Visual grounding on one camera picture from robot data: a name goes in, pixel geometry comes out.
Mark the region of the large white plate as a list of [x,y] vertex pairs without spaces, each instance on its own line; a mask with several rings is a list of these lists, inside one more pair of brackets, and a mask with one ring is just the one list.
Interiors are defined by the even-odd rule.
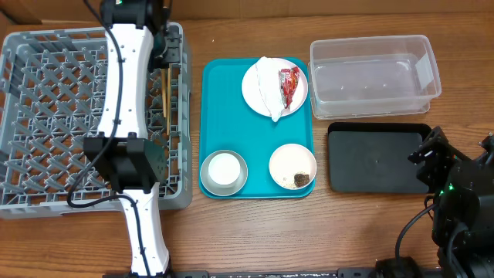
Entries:
[[[272,58],[272,61],[274,62],[274,66],[278,71],[297,67],[295,63],[290,62],[287,59]],[[266,117],[271,117],[271,112],[266,106],[265,101],[261,94],[256,64],[257,63],[251,66],[243,77],[242,95],[244,97],[245,102],[256,113]],[[297,84],[296,89],[294,90],[293,100],[287,108],[284,108],[282,110],[280,117],[288,116],[290,114],[295,113],[304,104],[306,97],[308,95],[308,83],[307,83],[306,75],[299,66],[297,68],[299,69],[300,75],[299,75],[299,82]]]

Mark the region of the white napkin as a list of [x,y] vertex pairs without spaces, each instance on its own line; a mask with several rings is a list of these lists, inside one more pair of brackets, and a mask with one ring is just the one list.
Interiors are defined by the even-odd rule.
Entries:
[[274,58],[261,57],[255,63],[259,92],[273,122],[277,122],[286,109],[286,99],[281,85],[283,64]]

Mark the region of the red snack wrapper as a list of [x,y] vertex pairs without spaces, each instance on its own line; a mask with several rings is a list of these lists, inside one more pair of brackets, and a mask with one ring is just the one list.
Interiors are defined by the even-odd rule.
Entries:
[[283,105],[288,109],[293,102],[293,95],[299,82],[299,67],[285,68],[279,71],[280,91],[282,94]]

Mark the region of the white cup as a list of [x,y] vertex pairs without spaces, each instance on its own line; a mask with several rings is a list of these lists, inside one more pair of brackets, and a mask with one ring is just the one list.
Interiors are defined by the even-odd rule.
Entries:
[[239,160],[229,153],[215,155],[208,166],[208,174],[211,180],[221,187],[233,184],[238,179],[240,171]]

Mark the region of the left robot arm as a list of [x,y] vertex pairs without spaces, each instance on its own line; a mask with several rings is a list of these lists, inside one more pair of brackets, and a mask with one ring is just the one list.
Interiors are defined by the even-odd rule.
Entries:
[[181,27],[170,25],[171,9],[162,1],[103,1],[94,12],[107,38],[106,90],[96,136],[84,138],[83,153],[113,191],[87,206],[113,200],[122,205],[133,256],[130,277],[173,275],[158,204],[170,153],[149,137],[147,118],[149,75],[158,70],[159,135],[171,133],[172,91],[180,88],[172,77],[184,70]]

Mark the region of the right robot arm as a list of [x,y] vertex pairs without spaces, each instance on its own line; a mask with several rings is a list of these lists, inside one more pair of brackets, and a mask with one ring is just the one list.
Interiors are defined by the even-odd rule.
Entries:
[[[440,127],[431,129],[408,159],[428,186],[425,207],[401,230],[394,258],[377,262],[372,277],[493,276],[493,135],[479,143],[483,153],[469,158],[450,145]],[[439,270],[423,270],[400,254],[406,232],[424,215],[433,220]]]

